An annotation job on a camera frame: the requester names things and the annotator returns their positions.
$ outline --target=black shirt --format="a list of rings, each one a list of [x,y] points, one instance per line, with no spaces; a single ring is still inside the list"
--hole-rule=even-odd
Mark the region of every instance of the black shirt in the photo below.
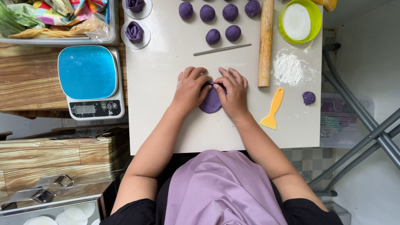
[[[196,153],[190,153],[172,157],[170,163],[158,178],[158,182],[163,185],[159,189],[156,202],[150,199],[140,199],[128,203],[103,220],[100,225],[163,225],[171,176],[177,168],[196,155]],[[308,199],[289,199],[282,202],[278,189],[273,182],[271,182],[271,185],[288,225],[343,224],[335,212],[325,212]]]

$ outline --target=purple dough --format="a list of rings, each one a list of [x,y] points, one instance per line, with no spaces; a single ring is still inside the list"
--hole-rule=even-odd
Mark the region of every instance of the purple dough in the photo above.
[[[239,10],[234,4],[227,4],[222,10],[222,16],[227,21],[235,21],[239,15]]]
[[[182,2],[179,5],[179,15],[182,19],[189,19],[193,15],[193,6],[190,2]]]
[[[144,0],[126,0],[126,8],[132,12],[141,12],[144,7]]]
[[[201,20],[208,22],[213,20],[215,17],[215,10],[209,5],[203,5],[200,9],[200,18]]]
[[[143,41],[143,28],[135,21],[132,21],[126,27],[125,34],[129,41],[138,44]]]
[[[206,83],[203,84],[201,89],[203,89],[207,85],[214,85],[214,83],[207,81]],[[219,84],[219,85],[222,87],[222,89],[224,90],[224,92],[226,94],[226,88],[222,84]],[[220,98],[218,97],[217,91],[213,87],[210,89],[206,98],[199,106],[199,108],[203,112],[208,113],[208,114],[215,113],[221,107],[222,107],[222,105],[221,105]]]
[[[244,7],[244,11],[249,17],[255,17],[261,11],[261,5],[257,0],[251,0]]]
[[[310,92],[310,91],[306,91],[303,94],[303,99],[304,99],[304,103],[306,105],[312,104],[315,102],[315,95],[314,93]]]
[[[216,44],[220,39],[221,34],[217,29],[211,29],[206,35],[206,42],[209,44]]]
[[[225,36],[229,41],[236,41],[239,39],[240,35],[242,34],[242,30],[240,27],[236,25],[232,25],[228,27],[225,31]]]

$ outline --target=white work surface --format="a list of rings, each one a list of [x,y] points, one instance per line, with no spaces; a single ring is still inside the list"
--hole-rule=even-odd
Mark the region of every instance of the white work surface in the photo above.
[[[268,88],[257,87],[260,15],[249,18],[245,14],[244,6],[248,1],[193,0],[190,3],[194,13],[188,20],[182,20],[178,14],[182,1],[152,1],[150,15],[137,20],[150,29],[149,44],[140,50],[126,48],[131,155],[136,154],[160,121],[174,97],[179,73],[189,66],[207,68],[213,79],[221,76],[218,72],[220,66],[226,69],[232,67],[240,72],[248,80],[248,109],[257,122],[269,114],[277,88],[284,88],[283,101],[275,115],[277,129],[261,127],[280,148],[319,146],[322,30],[308,53],[304,50],[309,42],[302,45],[287,43],[278,31],[278,17],[289,0],[275,0],[272,59],[279,51],[279,55],[294,53],[303,61],[302,66],[309,68],[305,70],[307,81],[298,86],[290,87],[284,83],[278,86],[272,72],[271,86]],[[239,16],[234,22],[222,17],[222,9],[228,3],[239,8]],[[216,11],[216,17],[211,22],[205,23],[200,19],[199,11],[204,4],[211,5]],[[226,28],[232,24],[242,29],[241,37],[234,43],[225,37]],[[205,36],[212,28],[220,31],[221,40],[211,47],[206,43]],[[193,56],[195,52],[249,43],[252,46]],[[317,100],[314,104],[306,106],[303,103],[302,94],[305,91],[315,93]],[[223,109],[213,114],[204,113],[199,108],[192,112],[182,127],[175,152],[201,152],[208,149],[245,149],[234,123]]]

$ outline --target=hand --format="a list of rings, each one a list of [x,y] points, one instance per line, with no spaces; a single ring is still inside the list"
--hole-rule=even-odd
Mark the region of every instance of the hand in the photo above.
[[[228,68],[229,72],[222,67],[218,68],[219,72],[223,75],[214,80],[214,88],[218,93],[221,105],[228,116],[237,122],[240,119],[249,115],[247,109],[247,86],[246,78],[242,77],[240,73],[232,68]],[[222,87],[218,84],[223,84],[226,88],[226,94]]]
[[[179,74],[178,85],[170,108],[187,116],[204,101],[208,91],[212,88],[211,85],[208,85],[200,90],[205,82],[212,80],[210,76],[201,76],[201,73],[204,72],[207,72],[207,69],[191,66]]]

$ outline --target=yellow plastic scraper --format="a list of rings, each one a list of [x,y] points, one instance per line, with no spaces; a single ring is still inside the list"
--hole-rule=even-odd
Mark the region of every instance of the yellow plastic scraper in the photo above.
[[[282,102],[283,92],[283,88],[278,88],[276,90],[275,95],[272,98],[270,113],[267,117],[264,117],[264,119],[261,120],[261,125],[276,130],[275,113],[278,111],[278,108]]]

